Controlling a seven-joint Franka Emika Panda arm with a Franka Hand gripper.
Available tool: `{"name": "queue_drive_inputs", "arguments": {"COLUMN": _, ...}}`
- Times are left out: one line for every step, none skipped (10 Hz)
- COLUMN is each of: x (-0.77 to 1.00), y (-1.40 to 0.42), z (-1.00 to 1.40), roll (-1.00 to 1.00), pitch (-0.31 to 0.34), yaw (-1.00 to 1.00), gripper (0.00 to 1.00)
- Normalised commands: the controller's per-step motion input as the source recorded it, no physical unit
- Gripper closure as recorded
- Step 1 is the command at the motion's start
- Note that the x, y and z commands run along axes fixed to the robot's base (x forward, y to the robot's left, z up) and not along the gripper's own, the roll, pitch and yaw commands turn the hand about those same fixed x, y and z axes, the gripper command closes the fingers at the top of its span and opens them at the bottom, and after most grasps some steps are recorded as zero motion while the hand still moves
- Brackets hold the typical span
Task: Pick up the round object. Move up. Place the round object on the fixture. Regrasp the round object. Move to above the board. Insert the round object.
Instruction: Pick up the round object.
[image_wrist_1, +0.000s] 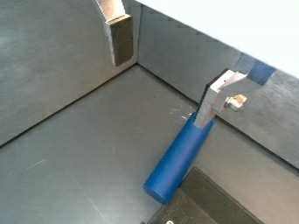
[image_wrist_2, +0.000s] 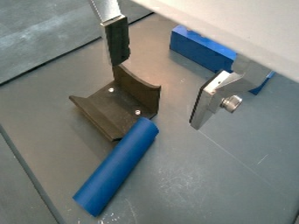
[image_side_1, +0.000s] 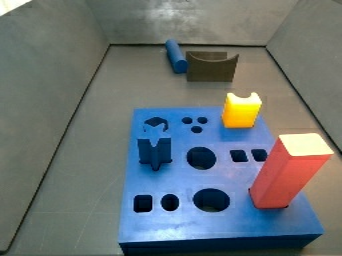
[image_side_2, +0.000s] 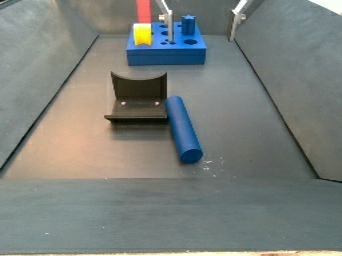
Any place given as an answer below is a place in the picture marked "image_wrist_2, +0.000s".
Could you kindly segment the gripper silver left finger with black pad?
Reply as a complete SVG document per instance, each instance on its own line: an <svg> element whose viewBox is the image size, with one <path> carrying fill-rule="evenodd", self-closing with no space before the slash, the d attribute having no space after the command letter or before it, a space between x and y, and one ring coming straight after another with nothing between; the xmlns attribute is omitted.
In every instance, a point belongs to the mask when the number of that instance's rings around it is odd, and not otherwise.
<svg viewBox="0 0 299 224"><path fill-rule="evenodd" d="M121 14L117 0L88 0L100 22L107 41L111 65L115 67L129 58L129 37L127 16Z"/></svg>

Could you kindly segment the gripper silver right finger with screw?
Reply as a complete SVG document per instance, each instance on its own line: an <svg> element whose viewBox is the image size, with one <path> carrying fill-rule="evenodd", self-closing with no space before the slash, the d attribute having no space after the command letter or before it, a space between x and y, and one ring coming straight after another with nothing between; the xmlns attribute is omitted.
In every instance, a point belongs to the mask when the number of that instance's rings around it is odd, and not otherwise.
<svg viewBox="0 0 299 224"><path fill-rule="evenodd" d="M272 70L243 55L237 55L232 72L221 70L200 87L189 124L197 130L220 109L232 113L240 103L239 93L257 88Z"/></svg>

